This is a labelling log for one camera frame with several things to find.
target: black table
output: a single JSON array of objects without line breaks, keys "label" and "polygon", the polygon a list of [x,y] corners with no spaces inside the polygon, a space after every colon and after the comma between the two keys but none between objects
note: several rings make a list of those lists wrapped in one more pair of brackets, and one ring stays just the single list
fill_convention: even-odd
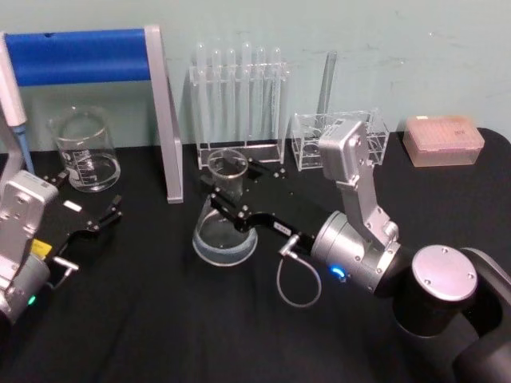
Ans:
[{"label": "black table", "polygon": [[[378,201],[400,242],[477,247],[511,271],[511,145],[482,129],[476,165],[416,169],[396,134],[374,176]],[[418,345],[398,331],[390,300],[340,284],[319,266],[323,295],[309,310],[283,303],[275,273],[283,240],[264,229],[245,263],[215,268],[191,245],[204,202],[194,146],[184,149],[185,203],[167,205],[158,148],[118,150],[121,179],[108,191],[62,194],[99,212],[116,193],[124,218],[65,257],[83,265],[50,300],[31,306],[2,351],[8,382],[400,382],[450,381],[448,361],[475,339],[463,318]],[[39,175],[57,155],[35,153]],[[286,167],[317,203],[342,209],[320,170]],[[284,289],[313,294],[311,276],[289,265]]]}]

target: light green wall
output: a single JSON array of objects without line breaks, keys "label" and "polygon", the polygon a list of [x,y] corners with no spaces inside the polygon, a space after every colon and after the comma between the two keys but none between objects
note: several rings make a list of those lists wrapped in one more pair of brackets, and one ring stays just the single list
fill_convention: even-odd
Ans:
[{"label": "light green wall", "polygon": [[[291,111],[313,113],[326,52],[339,52],[331,111],[378,106],[394,129],[406,116],[466,114],[511,139],[508,0],[2,0],[7,33],[160,24],[184,140],[183,85],[198,41],[279,46],[291,63]],[[116,146],[148,144],[148,84],[24,89],[33,148],[50,148],[43,125],[69,103],[104,105]]]}]

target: round metal cap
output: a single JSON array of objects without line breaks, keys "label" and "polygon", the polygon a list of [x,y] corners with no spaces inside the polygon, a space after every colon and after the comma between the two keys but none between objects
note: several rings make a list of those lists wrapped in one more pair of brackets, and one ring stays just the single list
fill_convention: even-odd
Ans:
[{"label": "round metal cap", "polygon": [[412,271],[418,284],[442,301],[460,302],[470,297],[477,287],[473,264],[452,247],[423,247],[414,256]]}]

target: blue led light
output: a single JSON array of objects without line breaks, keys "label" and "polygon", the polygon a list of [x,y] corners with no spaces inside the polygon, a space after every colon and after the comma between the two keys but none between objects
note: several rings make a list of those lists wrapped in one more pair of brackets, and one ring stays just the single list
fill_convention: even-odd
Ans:
[{"label": "blue led light", "polygon": [[339,266],[332,266],[330,268],[330,271],[332,273],[334,273],[335,275],[337,275],[339,278],[345,278],[346,277],[346,273]]}]

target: glass beaker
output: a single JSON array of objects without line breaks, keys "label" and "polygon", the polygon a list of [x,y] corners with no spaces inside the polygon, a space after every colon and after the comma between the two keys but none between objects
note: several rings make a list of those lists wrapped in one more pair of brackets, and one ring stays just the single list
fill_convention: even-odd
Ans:
[{"label": "glass beaker", "polygon": [[[208,167],[215,185],[228,193],[233,200],[243,195],[243,175],[248,169],[243,154],[232,149],[213,152]],[[257,246],[257,232],[251,229],[242,233],[228,219],[211,207],[206,199],[193,232],[192,245],[196,253],[215,266],[234,266],[247,259]]]},{"label": "glass beaker", "polygon": [[80,192],[105,190],[121,175],[107,121],[102,108],[73,106],[48,122],[69,183]]}]

